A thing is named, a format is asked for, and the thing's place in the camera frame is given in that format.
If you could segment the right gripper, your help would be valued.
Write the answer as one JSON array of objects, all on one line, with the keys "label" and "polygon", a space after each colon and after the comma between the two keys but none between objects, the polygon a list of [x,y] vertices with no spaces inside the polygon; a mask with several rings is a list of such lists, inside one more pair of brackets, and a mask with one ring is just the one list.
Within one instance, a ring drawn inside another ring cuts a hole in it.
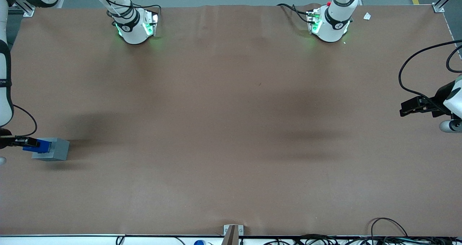
[{"label": "right gripper", "polygon": [[12,133],[4,128],[0,129],[0,149],[9,146],[20,146],[20,147],[40,147],[41,143],[37,143],[37,139],[33,137],[16,137]]}]

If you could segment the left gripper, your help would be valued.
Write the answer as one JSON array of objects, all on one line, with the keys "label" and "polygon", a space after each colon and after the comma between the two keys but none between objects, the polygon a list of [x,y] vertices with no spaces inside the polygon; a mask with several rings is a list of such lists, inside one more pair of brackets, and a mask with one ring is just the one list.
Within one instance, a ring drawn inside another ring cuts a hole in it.
[{"label": "left gripper", "polygon": [[455,115],[462,117],[462,81],[454,80],[440,87],[432,101],[439,107],[434,107],[426,98],[416,96],[401,103],[400,117],[415,113],[432,113],[432,117]]}]

